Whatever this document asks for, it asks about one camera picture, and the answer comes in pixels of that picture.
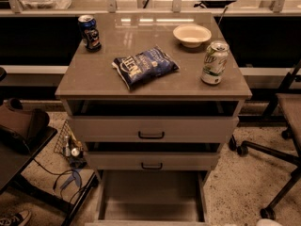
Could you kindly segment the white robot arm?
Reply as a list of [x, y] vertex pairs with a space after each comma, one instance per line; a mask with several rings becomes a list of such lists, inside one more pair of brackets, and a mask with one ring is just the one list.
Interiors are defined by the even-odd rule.
[[257, 221], [256, 226], [283, 226], [283, 225], [281, 225], [280, 223], [272, 219], [262, 218]]

